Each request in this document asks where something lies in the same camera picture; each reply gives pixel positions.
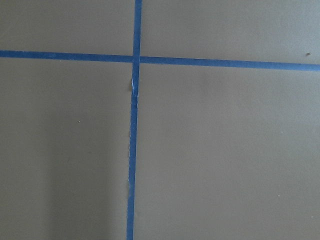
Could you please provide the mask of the brown paper table cover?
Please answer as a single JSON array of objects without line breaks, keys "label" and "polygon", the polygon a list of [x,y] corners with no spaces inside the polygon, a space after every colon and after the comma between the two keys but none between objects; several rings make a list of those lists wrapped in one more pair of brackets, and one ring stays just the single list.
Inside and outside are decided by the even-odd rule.
[{"label": "brown paper table cover", "polygon": [[3,240],[317,240],[317,0],[3,0]]}]

